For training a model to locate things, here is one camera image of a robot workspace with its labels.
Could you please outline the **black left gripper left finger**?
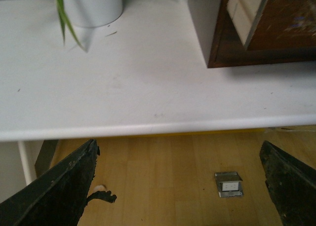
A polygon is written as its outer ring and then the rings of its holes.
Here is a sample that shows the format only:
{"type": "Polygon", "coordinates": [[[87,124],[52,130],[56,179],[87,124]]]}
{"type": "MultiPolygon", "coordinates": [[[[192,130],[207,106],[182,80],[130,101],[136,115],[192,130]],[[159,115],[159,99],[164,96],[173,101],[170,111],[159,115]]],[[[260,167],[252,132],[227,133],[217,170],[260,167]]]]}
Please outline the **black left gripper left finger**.
{"type": "Polygon", "coordinates": [[[95,139],[74,152],[0,205],[2,226],[76,226],[89,201],[114,203],[117,196],[89,194],[100,150],[95,139]]]}

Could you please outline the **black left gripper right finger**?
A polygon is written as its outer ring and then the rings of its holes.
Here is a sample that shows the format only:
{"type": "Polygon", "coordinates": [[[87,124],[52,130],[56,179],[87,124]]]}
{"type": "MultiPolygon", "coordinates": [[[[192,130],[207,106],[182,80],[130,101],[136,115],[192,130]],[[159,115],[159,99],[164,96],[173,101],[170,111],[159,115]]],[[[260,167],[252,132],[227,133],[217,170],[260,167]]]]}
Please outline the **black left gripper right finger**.
{"type": "Polygon", "coordinates": [[[316,170],[264,141],[260,160],[266,187],[284,226],[316,224],[316,170]]]}

